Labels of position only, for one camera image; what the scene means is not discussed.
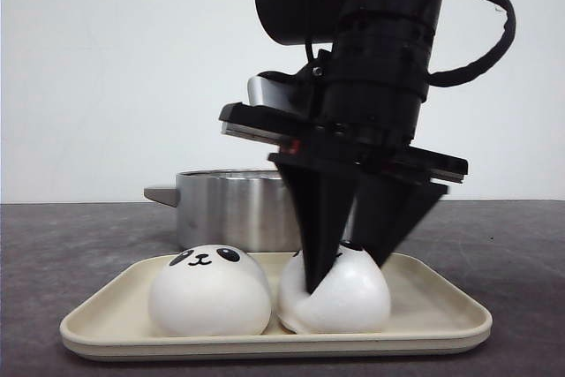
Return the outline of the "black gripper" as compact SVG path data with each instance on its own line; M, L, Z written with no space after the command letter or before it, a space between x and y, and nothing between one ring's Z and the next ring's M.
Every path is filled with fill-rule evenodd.
M435 15L263 14L260 23L282 44L332 46L294 73L313 88L307 117L249 101L220 115L224 133L278 146L268 160L290 191L312 294L349 219L352 247L382 266L447 193L419 181L461 182L468 163L411 144L429 88ZM380 176L363 177L358 188L362 172Z

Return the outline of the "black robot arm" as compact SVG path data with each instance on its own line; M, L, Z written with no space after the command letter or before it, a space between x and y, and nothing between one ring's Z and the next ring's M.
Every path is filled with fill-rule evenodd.
M468 171L462 158L414 147L429 87L441 0L255 0L268 35L301 44L294 74L262 72L246 104L226 105L223 131L278 146L269 156L290 191L314 291L349 235L382 264Z

